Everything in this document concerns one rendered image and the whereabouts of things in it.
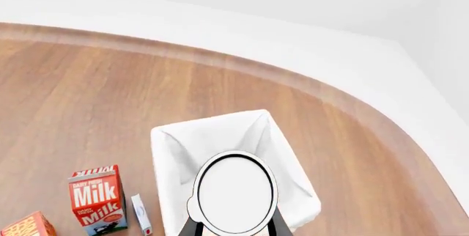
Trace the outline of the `red and white milk carton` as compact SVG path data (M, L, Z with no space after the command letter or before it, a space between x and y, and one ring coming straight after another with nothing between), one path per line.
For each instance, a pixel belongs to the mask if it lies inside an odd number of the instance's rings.
M71 209L88 236L128 228L126 200L118 165L74 172L68 178Z

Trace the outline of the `orange printed box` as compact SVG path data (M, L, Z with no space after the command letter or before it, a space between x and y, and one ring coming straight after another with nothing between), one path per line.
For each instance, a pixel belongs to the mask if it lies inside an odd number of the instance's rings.
M3 228L0 236L57 236L57 234L47 218L40 211L36 211Z

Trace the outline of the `white basket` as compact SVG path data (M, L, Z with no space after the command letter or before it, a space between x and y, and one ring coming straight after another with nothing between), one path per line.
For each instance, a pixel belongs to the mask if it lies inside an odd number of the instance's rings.
M322 205L293 149L267 110L195 119L151 130L153 165L165 236L178 236L200 168L212 156L242 150L272 170L278 206L291 231L313 221Z

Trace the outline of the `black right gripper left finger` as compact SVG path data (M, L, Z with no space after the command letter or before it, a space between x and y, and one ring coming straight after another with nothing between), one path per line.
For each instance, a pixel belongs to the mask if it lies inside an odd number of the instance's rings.
M202 236L203 223L188 218L178 236Z

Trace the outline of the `small white box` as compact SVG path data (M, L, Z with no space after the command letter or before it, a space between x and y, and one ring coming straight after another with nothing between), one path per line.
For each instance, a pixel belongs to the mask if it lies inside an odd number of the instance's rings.
M150 236L152 234L152 225L140 194L138 193L135 196L131 196L131 201L143 236Z

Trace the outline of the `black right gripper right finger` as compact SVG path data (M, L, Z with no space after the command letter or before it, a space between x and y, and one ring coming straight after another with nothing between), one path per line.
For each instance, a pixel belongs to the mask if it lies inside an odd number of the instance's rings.
M267 224L269 236L293 236L278 208Z

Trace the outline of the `white-topped round tin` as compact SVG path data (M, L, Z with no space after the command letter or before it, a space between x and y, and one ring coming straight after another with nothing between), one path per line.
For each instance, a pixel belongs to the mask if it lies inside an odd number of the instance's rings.
M253 236L272 220L278 187L270 168L249 152L212 156L187 201L189 218L218 236Z

